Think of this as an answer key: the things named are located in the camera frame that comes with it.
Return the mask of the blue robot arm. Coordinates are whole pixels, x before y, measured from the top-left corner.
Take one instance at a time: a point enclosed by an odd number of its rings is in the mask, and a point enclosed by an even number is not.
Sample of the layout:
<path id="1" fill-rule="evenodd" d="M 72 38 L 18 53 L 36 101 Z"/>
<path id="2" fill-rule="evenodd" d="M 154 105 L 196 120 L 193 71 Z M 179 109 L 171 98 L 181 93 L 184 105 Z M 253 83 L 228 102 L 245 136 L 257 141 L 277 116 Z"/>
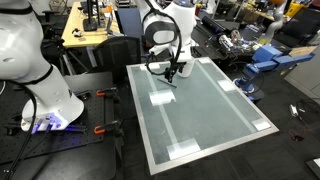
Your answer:
<path id="1" fill-rule="evenodd" d="M 263 98 L 263 93 L 260 89 L 254 87 L 254 79 L 266 71 L 280 71 L 289 69 L 290 67 L 310 61 L 315 56 L 314 53 L 309 53 L 300 56 L 284 55 L 278 49 L 264 45 L 259 47 L 252 56 L 252 62 L 247 63 L 243 70 L 243 76 L 236 78 L 233 83 L 242 90 L 242 92 L 253 102 Z"/>

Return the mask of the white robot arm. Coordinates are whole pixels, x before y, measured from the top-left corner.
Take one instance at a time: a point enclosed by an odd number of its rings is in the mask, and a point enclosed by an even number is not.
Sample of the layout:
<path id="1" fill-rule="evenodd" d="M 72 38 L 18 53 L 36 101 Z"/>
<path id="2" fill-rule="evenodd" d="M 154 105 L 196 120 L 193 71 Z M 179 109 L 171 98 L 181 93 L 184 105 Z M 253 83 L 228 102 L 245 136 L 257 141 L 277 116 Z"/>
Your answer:
<path id="1" fill-rule="evenodd" d="M 195 3 L 173 0 L 167 7 L 155 0 L 134 0 L 141 15 L 151 54 L 169 48 L 174 51 L 170 66 L 161 72 L 168 81 L 179 74 L 190 75 L 193 60 L 183 54 L 190 46 L 196 25 Z M 22 110 L 20 128 L 29 133 L 66 129 L 84 111 L 84 103 L 71 90 L 62 71 L 45 60 L 44 38 L 29 0 L 0 0 L 0 78 L 17 84 L 31 94 Z"/>

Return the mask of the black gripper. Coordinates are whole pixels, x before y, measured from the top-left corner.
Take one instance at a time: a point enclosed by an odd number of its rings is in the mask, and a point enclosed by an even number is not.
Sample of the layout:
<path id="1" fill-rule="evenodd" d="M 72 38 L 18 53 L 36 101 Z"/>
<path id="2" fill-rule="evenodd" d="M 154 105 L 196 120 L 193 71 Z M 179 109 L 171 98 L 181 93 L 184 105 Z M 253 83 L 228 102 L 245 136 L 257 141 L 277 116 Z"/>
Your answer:
<path id="1" fill-rule="evenodd" d="M 166 69 L 165 78 L 168 80 L 169 83 L 172 82 L 173 76 L 177 72 L 182 72 L 185 64 L 184 63 L 176 63 L 171 64 L 169 68 Z"/>

